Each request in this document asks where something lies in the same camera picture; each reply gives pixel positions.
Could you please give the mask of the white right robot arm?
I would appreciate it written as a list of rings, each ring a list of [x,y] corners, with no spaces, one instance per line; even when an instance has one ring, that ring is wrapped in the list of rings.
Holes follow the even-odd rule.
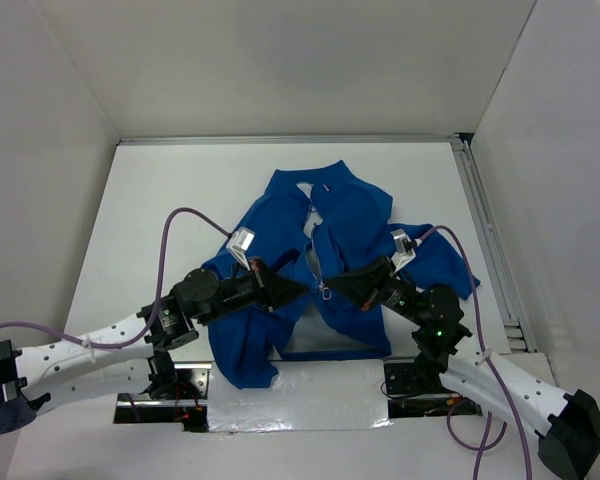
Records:
[[[387,382],[388,393],[457,392],[535,435],[539,459],[559,478],[583,479],[589,473],[600,454],[595,399],[582,390],[568,393],[547,384],[505,357],[481,350],[461,323],[464,313],[450,287],[420,291],[385,257],[325,284],[363,311],[385,306],[416,325],[412,337],[419,353],[410,373]]]

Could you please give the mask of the blue jacket white lining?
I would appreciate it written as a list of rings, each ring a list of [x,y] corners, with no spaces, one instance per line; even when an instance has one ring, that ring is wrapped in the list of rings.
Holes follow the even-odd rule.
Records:
[[[277,351],[285,360],[374,359],[391,355],[380,307],[367,312],[330,292],[326,280],[392,256],[396,246],[391,222],[393,199],[357,178],[339,161],[309,170],[277,170],[264,193],[239,224],[254,232],[248,248],[272,270],[309,291],[272,313],[252,306],[208,328],[209,344],[224,377],[236,388],[268,388],[277,375],[270,362]],[[288,349],[294,328],[315,308],[324,325],[355,342],[345,350]]]

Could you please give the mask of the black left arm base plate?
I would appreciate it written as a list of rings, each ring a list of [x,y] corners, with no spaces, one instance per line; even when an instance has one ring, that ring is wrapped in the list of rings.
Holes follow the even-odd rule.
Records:
[[[138,386],[126,387],[118,398],[132,400],[202,401],[208,398],[210,363],[176,362],[172,370],[158,373],[149,368],[149,372],[141,374]]]

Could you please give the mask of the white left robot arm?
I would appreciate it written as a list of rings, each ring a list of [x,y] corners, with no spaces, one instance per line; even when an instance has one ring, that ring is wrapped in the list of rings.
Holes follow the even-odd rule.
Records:
[[[195,269],[169,294],[138,313],[71,342],[17,349],[0,342],[0,435],[73,402],[112,393],[175,396],[187,385],[171,351],[198,339],[198,326],[256,306],[267,312],[307,293],[307,286],[252,258],[221,280]]]

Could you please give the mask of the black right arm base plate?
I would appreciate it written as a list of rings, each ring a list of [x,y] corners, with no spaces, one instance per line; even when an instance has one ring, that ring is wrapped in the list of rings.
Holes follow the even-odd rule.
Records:
[[[380,385],[380,392],[388,399],[406,400],[417,397],[432,397],[434,394],[452,393],[469,399],[476,403],[472,396],[450,390],[445,387],[442,380],[451,374],[456,374],[451,367],[444,373],[436,367],[408,357],[397,360],[384,360],[382,363],[384,380]]]

